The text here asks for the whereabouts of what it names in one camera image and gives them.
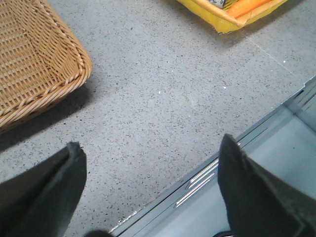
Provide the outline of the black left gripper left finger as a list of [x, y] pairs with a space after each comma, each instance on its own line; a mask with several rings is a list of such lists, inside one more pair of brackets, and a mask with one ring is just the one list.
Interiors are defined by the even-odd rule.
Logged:
[[87, 179], [78, 142], [0, 185], [2, 237], [62, 237]]

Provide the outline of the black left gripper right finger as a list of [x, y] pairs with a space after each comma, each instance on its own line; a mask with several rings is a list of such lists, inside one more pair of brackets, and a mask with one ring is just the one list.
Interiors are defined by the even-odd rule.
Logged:
[[252, 160], [230, 134], [220, 146], [218, 184], [234, 236], [316, 235], [316, 200]]

